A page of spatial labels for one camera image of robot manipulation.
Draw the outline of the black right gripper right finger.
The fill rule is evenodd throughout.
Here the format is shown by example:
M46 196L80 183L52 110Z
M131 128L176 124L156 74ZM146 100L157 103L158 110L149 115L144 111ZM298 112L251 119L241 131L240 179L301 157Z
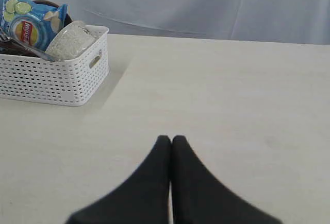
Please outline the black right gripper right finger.
M270 215L218 181L183 135L172 141L171 183L175 223L271 222Z

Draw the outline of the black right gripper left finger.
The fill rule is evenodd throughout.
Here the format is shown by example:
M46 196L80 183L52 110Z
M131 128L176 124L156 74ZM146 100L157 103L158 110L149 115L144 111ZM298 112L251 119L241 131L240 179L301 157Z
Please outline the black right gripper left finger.
M168 223L171 141L160 135L139 167L108 195L67 223Z

